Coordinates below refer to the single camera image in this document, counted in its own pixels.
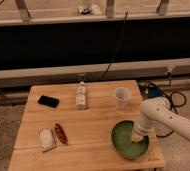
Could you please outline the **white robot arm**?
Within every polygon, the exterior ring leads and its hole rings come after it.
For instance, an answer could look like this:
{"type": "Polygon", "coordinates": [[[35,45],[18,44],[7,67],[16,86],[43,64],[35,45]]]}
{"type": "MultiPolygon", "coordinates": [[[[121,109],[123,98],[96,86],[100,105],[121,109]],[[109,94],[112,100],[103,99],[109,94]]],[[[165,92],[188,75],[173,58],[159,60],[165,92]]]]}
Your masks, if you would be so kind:
{"type": "Polygon", "coordinates": [[[169,110],[169,101],[156,97],[141,102],[140,114],[134,121],[131,140],[141,141],[149,134],[155,122],[164,124],[190,142],[190,119],[169,110]]]}

